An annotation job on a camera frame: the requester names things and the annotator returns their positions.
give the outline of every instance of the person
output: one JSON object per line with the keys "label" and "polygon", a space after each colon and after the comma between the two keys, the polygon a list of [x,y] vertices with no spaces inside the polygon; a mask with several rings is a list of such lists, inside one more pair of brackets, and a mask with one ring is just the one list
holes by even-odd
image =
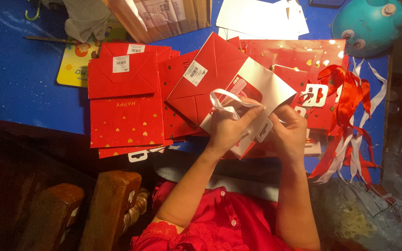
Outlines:
{"label": "person", "polygon": [[247,134],[247,126],[265,109],[258,104],[243,116],[215,110],[209,144],[179,183],[165,182],[154,192],[157,210],[151,224],[131,240],[134,251],[320,250],[303,163],[306,120],[288,105],[268,117],[271,137],[282,162],[278,203],[227,192],[205,190],[220,158]]}

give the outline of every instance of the table surface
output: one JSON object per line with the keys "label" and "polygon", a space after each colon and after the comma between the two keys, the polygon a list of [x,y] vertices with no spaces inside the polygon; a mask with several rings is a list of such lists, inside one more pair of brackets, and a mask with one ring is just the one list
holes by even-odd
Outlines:
{"label": "table surface", "polygon": [[[277,0],[265,0],[274,3]],[[303,7],[310,33],[299,39],[331,39],[331,23],[337,14],[336,9],[310,7],[307,0],[298,0]],[[36,1],[13,1],[7,4],[0,0],[0,120],[17,122],[32,126],[57,129],[77,134],[89,134],[89,100],[86,88],[74,88],[57,83],[56,78],[62,60],[65,44],[33,41],[23,36],[42,36],[66,38],[64,22],[67,13],[64,8],[58,11],[41,7],[40,17],[35,21],[24,18],[28,10],[33,16]],[[212,26],[176,37],[170,37],[152,43],[153,45],[171,46],[181,54],[199,49],[209,34],[218,32],[215,26],[222,0],[212,2]],[[388,55],[383,54],[366,61],[387,78]],[[366,63],[361,68],[361,78],[370,82],[371,97],[381,89],[381,83],[372,74]],[[363,115],[362,104],[355,112],[355,125]],[[373,141],[375,162],[381,164],[384,140],[385,100],[377,107],[372,118],[364,128]],[[199,151],[202,142],[190,137],[177,146],[183,151]],[[361,153],[368,159],[365,140]],[[317,157],[305,157],[305,168],[311,172],[319,162]],[[375,184],[380,183],[380,169],[370,170]],[[349,168],[343,168],[342,174],[349,178]]]}

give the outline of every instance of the yellow booklet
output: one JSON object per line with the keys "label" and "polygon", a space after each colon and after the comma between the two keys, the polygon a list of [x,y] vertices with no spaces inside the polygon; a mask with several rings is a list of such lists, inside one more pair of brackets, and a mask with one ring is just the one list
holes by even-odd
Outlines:
{"label": "yellow booklet", "polygon": [[57,82],[64,85],[88,87],[88,61],[96,59],[102,42],[112,42],[113,39],[125,40],[126,30],[115,18],[108,20],[105,40],[99,41],[94,34],[86,43],[66,44]]}

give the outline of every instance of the red shirt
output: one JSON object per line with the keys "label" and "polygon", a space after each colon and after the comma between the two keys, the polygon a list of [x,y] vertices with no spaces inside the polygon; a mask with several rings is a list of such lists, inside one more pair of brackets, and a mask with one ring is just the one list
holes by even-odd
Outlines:
{"label": "red shirt", "polygon": [[[156,187],[153,210],[158,211],[176,183]],[[275,235],[277,203],[227,192],[205,190],[192,222],[181,234],[164,221],[152,223],[133,237],[133,251],[271,251],[293,250]]]}

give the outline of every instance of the forearm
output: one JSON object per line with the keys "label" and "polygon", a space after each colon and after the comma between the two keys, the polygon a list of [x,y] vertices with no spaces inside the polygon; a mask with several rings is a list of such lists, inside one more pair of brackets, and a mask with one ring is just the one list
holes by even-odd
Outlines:
{"label": "forearm", "polygon": [[276,233],[293,248],[320,249],[303,162],[282,167]]}
{"label": "forearm", "polygon": [[178,230],[184,229],[192,220],[221,156],[206,148],[167,197],[153,221],[167,221],[178,226]]}

